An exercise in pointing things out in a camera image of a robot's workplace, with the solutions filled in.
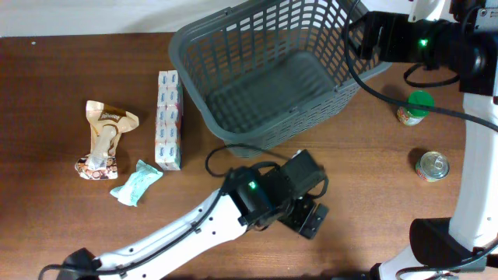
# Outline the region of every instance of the crumpled blue packet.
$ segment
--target crumpled blue packet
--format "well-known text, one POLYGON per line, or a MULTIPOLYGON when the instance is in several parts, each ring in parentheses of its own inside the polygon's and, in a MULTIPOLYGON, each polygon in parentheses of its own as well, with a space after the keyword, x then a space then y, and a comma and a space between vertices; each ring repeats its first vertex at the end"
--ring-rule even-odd
POLYGON ((162 172, 140 159, 137 162, 137 170, 130 176, 126 184, 115 187, 110 191, 110 194, 124 205, 137 207, 137 202, 147 188, 162 176, 162 172))

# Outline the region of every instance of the plastic laundry basket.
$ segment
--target plastic laundry basket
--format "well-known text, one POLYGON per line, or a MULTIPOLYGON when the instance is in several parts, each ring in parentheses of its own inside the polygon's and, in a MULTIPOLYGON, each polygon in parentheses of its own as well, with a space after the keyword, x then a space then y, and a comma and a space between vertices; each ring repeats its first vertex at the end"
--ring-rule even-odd
MULTIPOLYGON (((341 39, 350 5, 249 1, 180 29, 170 42, 170 59, 209 130, 226 144, 271 149, 340 112, 359 89, 341 39)), ((360 4, 352 20, 365 12, 360 4)), ((357 43, 360 30, 350 33, 357 43)), ((362 61, 351 54, 364 80, 390 66, 376 55, 362 61)))

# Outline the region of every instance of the stacked boxes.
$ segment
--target stacked boxes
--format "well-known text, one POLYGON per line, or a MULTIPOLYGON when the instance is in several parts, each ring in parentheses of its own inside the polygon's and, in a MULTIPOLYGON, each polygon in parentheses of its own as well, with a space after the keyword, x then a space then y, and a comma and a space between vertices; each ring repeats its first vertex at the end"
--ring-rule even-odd
POLYGON ((156 115, 156 163, 163 170, 180 170, 182 87, 178 72, 160 71, 156 115))

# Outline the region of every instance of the brown wooden surface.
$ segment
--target brown wooden surface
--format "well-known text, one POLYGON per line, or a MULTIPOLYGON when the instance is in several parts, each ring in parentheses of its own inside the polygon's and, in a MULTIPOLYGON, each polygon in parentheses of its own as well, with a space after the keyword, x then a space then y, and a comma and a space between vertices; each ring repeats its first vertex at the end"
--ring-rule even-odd
MULTIPOLYGON (((155 165, 157 74, 173 68, 170 38, 158 33, 0 39, 0 279, 35 279, 44 265, 60 263, 80 247, 95 255, 124 247, 190 211, 221 184, 204 171, 204 159, 222 142, 185 93, 183 170, 166 172, 137 208, 109 195, 138 159, 155 165), (117 147, 117 180, 86 181, 74 170, 78 157, 89 151, 87 100, 140 118, 140 126, 117 147)), ((413 91, 402 81, 407 67, 395 65, 369 84, 406 98, 413 91)), ((450 75, 421 72, 413 79, 450 75)), ((430 92, 436 105, 461 110, 457 86, 430 92)), ((451 216, 461 180, 464 122, 431 114, 408 128, 394 110, 360 91, 343 112, 275 149, 286 155, 309 149, 327 170, 330 185, 321 202, 330 212, 315 240, 275 223, 208 250, 172 276, 287 277, 370 269, 408 244, 414 218, 451 216), (414 164, 424 150, 448 157, 446 179, 429 184, 416 176, 414 164)), ((247 161, 222 152, 212 166, 223 171, 262 159, 270 158, 247 161)), ((498 271, 462 278, 498 278, 498 271)))

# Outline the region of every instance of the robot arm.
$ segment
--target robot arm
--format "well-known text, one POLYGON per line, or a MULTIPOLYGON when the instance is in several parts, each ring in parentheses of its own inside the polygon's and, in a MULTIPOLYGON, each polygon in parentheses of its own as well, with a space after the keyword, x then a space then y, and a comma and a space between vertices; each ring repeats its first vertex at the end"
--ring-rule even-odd
POLYGON ((276 220, 313 239, 328 212, 314 199, 326 192, 327 183, 307 150, 283 166, 263 162, 240 167, 198 207, 145 239, 99 257, 80 249, 63 265, 45 267, 39 279, 50 269, 61 271, 57 280, 161 279, 209 248, 276 220), (267 173, 259 172, 271 166, 267 173), (321 194, 307 193, 322 181, 321 194))
MULTIPOLYGON (((381 61, 422 63, 429 70, 448 67, 459 74, 465 112, 498 124, 498 6, 493 1, 452 1, 451 12, 461 23, 432 21, 438 17, 422 10, 439 9, 441 2, 419 0, 410 16, 369 12, 351 24, 352 28, 365 26, 361 45, 349 45, 364 59, 370 59, 378 47, 381 61), (422 2, 433 5, 421 6, 422 2)), ((392 260, 376 264, 370 278, 422 280, 446 272, 436 268, 459 267, 455 270, 465 272, 483 271, 486 265, 496 267, 495 257, 478 256, 498 244, 498 174, 494 172, 498 134, 471 121, 466 121, 466 127, 461 192, 454 217, 416 219, 410 228, 410 246, 392 260)))
MULTIPOLYGON (((214 202, 218 192, 219 190, 214 191, 191 212, 145 239, 99 256, 97 260, 102 265, 97 271, 112 270, 140 261, 175 240, 202 217, 203 212, 214 202)), ((209 248, 242 236, 247 230, 247 225, 242 226, 238 221, 239 218, 240 211, 233 199, 229 195, 223 195, 209 214, 209 218, 169 250, 137 268, 126 271, 123 275, 102 275, 100 279, 121 280, 124 276, 126 279, 161 279, 209 248)))

